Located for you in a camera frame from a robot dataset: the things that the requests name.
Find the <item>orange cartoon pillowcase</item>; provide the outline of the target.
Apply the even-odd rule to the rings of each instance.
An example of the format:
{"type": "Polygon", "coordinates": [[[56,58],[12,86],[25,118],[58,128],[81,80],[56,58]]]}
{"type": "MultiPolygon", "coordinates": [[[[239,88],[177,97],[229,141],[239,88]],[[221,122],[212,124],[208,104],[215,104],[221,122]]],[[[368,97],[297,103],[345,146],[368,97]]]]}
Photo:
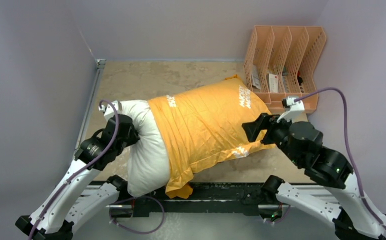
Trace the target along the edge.
{"type": "Polygon", "coordinates": [[[267,148],[249,141],[242,124],[270,110],[236,75],[148,104],[169,157],[170,198],[189,198],[196,173],[267,148]]]}

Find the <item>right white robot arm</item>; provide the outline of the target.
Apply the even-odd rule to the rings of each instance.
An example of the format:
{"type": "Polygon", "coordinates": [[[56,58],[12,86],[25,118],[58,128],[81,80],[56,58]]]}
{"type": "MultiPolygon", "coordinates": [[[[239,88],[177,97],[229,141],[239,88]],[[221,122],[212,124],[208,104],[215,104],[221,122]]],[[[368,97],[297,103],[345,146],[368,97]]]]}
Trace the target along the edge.
{"type": "Polygon", "coordinates": [[[291,122],[279,115],[262,113],[252,122],[242,124],[247,139],[257,140],[265,131],[262,144],[275,144],[305,175],[323,186],[336,203],[323,201],[300,192],[283,179],[271,175],[261,187],[262,199],[294,206],[332,227],[341,240],[383,240],[386,214],[380,212],[360,192],[357,170],[346,157],[323,146],[323,133],[307,122],[291,122]]]}

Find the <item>white pillow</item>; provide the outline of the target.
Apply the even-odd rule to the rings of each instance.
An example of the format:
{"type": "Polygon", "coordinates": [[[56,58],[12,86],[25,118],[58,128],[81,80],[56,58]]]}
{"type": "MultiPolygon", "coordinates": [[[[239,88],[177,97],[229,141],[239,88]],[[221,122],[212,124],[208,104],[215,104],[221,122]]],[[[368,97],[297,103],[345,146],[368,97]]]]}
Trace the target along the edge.
{"type": "Polygon", "coordinates": [[[169,157],[146,100],[113,101],[119,114],[132,118],[140,140],[127,147],[104,170],[116,174],[128,183],[128,192],[139,197],[165,186],[169,181],[169,157]]]}

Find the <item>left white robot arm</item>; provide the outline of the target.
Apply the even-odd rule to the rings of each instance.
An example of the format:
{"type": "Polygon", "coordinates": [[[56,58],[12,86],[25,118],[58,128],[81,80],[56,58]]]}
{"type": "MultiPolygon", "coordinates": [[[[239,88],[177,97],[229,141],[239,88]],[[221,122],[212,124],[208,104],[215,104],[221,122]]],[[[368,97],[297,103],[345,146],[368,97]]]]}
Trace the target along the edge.
{"type": "Polygon", "coordinates": [[[139,141],[131,117],[111,117],[75,152],[69,169],[44,203],[30,215],[20,216],[15,226],[30,240],[70,240],[88,219],[108,204],[125,204],[130,198],[127,181],[110,176],[82,201],[78,198],[93,179],[123,150],[139,141]]]}

